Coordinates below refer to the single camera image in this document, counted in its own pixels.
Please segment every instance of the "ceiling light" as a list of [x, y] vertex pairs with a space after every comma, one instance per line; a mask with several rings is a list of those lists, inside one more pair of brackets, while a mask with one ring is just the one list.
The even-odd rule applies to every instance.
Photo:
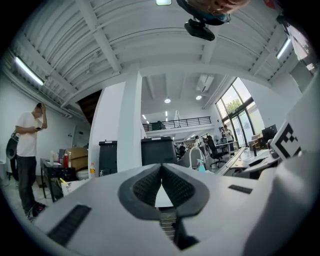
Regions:
[[15, 62], [39, 85], [44, 85], [44, 82], [19, 57], [15, 58]]
[[280, 57], [282, 56], [282, 54], [284, 54], [285, 50], [287, 49], [287, 47], [289, 46], [291, 42], [291, 39], [287, 39], [286, 42], [284, 43], [283, 47], [281, 48], [281, 50], [279, 51], [279, 53], [276, 55], [277, 59], [280, 59]]
[[156, 0], [158, 6], [169, 6], [172, 3], [172, 0]]

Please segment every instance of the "white t-shirt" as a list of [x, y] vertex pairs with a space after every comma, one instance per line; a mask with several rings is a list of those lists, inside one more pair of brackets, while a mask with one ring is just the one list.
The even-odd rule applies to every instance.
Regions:
[[[19, 117], [16, 126], [41, 128], [42, 122], [35, 119], [31, 112], [25, 112]], [[35, 157], [37, 155], [37, 132], [20, 134], [16, 154], [20, 157]]]
[[199, 147], [204, 147], [205, 146], [204, 138], [199, 137], [198, 138], [198, 144], [199, 144]]
[[232, 141], [232, 132], [230, 129], [225, 130], [224, 134], [228, 142]]

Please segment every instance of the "balcony railing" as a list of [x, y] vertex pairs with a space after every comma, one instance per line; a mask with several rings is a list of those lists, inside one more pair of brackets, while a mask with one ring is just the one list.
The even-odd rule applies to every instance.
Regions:
[[205, 117], [197, 117], [197, 118], [189, 118], [189, 119], [180, 119], [180, 120], [172, 120], [168, 122], [151, 122], [149, 124], [143, 124], [143, 128], [146, 132], [150, 131], [159, 131], [173, 128], [184, 128], [190, 126], [201, 126], [201, 125], [209, 125], [211, 124], [210, 116]]

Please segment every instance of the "tree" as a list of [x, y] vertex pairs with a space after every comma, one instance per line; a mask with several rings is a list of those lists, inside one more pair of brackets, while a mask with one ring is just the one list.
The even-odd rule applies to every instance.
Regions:
[[226, 110], [230, 114], [232, 111], [236, 110], [238, 107], [242, 105], [241, 101], [239, 99], [234, 99], [230, 103], [226, 105]]

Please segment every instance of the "red bottle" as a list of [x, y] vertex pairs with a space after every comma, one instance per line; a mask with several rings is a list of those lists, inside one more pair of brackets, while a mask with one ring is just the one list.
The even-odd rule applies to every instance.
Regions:
[[68, 154], [65, 153], [64, 157], [63, 157], [63, 168], [68, 168], [68, 164], [69, 164], [69, 162], [68, 162]]

